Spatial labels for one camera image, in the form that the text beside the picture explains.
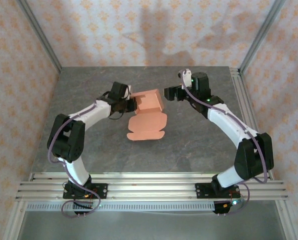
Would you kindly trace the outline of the orange paper box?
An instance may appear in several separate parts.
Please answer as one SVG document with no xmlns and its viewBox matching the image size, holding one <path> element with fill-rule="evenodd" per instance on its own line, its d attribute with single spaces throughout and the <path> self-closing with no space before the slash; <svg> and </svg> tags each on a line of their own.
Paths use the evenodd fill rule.
<svg viewBox="0 0 298 240">
<path fill-rule="evenodd" d="M 129 119 L 127 138 L 131 141 L 159 140 L 164 137 L 163 130 L 168 116 L 163 112 L 164 104 L 158 89 L 131 94 L 137 108 Z"/>
</svg>

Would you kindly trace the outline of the wide aluminium extrusion beam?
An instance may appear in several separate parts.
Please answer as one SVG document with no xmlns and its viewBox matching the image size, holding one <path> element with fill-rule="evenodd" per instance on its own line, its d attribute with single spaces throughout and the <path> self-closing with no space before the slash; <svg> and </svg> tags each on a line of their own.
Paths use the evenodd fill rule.
<svg viewBox="0 0 298 240">
<path fill-rule="evenodd" d="M 272 181 L 266 184 L 248 182 L 238 186 L 241 197 L 250 200 L 287 200 L 289 198 L 285 185 L 281 181 Z M 24 182 L 20 184 L 16 194 L 17 199 L 33 200 L 61 200 L 64 188 L 61 183 Z M 169 200 L 195 200 L 195 184 L 184 183 L 111 183 L 107 187 L 106 199 L 112 201 L 169 201 Z M 235 198 L 210 199 L 233 200 Z"/>
</svg>

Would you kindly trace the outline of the black left base electronics board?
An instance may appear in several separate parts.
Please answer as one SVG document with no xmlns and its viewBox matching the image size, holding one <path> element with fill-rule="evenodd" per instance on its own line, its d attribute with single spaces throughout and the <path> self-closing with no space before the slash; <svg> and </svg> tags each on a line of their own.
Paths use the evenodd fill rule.
<svg viewBox="0 0 298 240">
<path fill-rule="evenodd" d="M 92 204 L 86 204 L 82 202 L 73 202 L 73 212 L 78 215 L 85 215 L 93 209 Z"/>
</svg>

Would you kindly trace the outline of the black base electronics board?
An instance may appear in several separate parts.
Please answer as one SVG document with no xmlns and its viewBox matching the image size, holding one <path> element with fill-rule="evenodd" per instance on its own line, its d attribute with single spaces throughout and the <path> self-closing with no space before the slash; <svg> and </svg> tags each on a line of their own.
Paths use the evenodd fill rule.
<svg viewBox="0 0 298 240">
<path fill-rule="evenodd" d="M 242 200 L 215 201 L 212 212 L 217 216 L 226 217 L 241 212 L 245 207 L 246 204 Z"/>
<path fill-rule="evenodd" d="M 86 204 L 82 202 L 73 202 L 73 212 L 78 215 L 85 215 L 93 209 L 92 204 Z"/>
</svg>

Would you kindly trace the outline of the grey metal panel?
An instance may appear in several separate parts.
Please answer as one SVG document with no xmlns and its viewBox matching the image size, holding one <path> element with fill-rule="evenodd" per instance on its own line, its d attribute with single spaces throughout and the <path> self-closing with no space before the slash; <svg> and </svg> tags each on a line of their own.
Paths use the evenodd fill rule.
<svg viewBox="0 0 298 240">
<path fill-rule="evenodd" d="M 17 240 L 286 240 L 275 213 L 27 212 Z"/>
</svg>

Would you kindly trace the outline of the black right base electronics board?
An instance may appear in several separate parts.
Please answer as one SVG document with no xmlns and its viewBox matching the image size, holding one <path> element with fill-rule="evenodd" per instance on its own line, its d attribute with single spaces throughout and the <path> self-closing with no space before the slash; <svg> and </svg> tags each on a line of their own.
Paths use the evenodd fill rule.
<svg viewBox="0 0 298 240">
<path fill-rule="evenodd" d="M 241 212 L 245 207 L 246 204 L 242 200 L 215 201 L 212 212 L 217 216 L 226 217 Z"/>
</svg>

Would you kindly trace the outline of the aluminium side rail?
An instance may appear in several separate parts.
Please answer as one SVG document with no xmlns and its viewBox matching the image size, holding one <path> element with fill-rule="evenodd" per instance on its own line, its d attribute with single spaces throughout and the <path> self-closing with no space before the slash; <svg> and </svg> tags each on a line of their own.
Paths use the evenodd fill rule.
<svg viewBox="0 0 298 240">
<path fill-rule="evenodd" d="M 261 131 L 259 130 L 256 121 L 255 112 L 253 110 L 244 75 L 239 71 L 238 68 L 230 67 L 229 71 L 232 78 L 233 86 L 235 88 L 237 100 L 242 114 L 242 119 L 246 125 L 260 133 Z"/>
</svg>

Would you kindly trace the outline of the narrow aluminium extrusion rail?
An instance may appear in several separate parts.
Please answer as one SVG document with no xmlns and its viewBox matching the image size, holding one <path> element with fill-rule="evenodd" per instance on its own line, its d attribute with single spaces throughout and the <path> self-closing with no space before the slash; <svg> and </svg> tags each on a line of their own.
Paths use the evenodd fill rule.
<svg viewBox="0 0 298 240">
<path fill-rule="evenodd" d="M 91 173 L 90 176 L 95 179 L 211 179 L 216 173 L 202 172 L 106 172 L 106 173 Z M 33 180 L 42 179 L 65 179 L 68 176 L 64 172 L 41 172 L 33 173 Z"/>
</svg>

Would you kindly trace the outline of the aluminium frame post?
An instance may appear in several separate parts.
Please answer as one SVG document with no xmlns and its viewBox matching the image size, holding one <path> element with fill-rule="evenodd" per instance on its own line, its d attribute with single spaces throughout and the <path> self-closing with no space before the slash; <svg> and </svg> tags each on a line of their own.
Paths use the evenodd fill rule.
<svg viewBox="0 0 298 240">
<path fill-rule="evenodd" d="M 277 16 L 279 15 L 282 7 L 284 6 L 286 0 L 274 0 L 269 12 L 267 13 L 264 21 L 262 22 L 250 48 L 248 49 L 240 67 L 238 68 L 239 75 L 242 76 L 248 66 L 250 65 L 252 59 L 254 58 L 255 54 L 257 53 L 261 43 L 267 36 L 271 26 L 275 22 Z"/>
<path fill-rule="evenodd" d="M 45 35 L 42 27 L 40 26 L 39 21 L 37 20 L 33 10 L 31 9 L 29 3 L 27 0 L 15 0 L 24 13 L 25 17 L 27 18 L 31 28 L 33 29 L 34 33 L 36 34 L 38 40 L 40 41 L 40 44 L 42 45 L 43 49 L 46 51 L 49 59 L 51 60 L 51 63 L 55 67 L 58 74 L 62 71 L 62 65 L 53 50 L 47 36 Z"/>
</svg>

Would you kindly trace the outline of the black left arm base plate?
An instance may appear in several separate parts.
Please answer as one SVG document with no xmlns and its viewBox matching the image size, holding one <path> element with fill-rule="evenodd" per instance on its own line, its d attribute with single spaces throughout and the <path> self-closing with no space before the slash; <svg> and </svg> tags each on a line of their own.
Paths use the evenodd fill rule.
<svg viewBox="0 0 298 240">
<path fill-rule="evenodd" d="M 107 183 L 88 183 L 84 186 L 86 189 L 95 192 L 101 199 L 107 198 L 108 184 Z M 62 197 L 67 200 L 82 200 L 82 199 L 96 199 L 94 194 L 82 189 L 72 182 L 64 185 Z"/>
</svg>

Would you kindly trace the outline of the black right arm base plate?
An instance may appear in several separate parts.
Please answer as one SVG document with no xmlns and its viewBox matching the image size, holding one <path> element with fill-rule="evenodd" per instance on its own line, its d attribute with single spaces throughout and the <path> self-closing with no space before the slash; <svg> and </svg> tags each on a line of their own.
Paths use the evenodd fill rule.
<svg viewBox="0 0 298 240">
<path fill-rule="evenodd" d="M 211 182 L 196 183 L 194 187 L 198 199 L 238 199 L 241 197 L 240 189 L 237 185 L 223 188 L 219 184 Z"/>
</svg>

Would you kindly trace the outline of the aluminium frame leg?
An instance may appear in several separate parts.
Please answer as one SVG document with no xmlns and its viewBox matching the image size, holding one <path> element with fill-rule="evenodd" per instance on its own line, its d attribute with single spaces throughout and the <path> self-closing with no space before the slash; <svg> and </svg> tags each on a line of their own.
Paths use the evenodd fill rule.
<svg viewBox="0 0 298 240">
<path fill-rule="evenodd" d="M 27 209 L 26 201 L 15 201 L 2 240 L 17 240 Z"/>
<path fill-rule="evenodd" d="M 296 214 L 288 200 L 275 201 L 286 240 L 298 240 Z"/>
</svg>

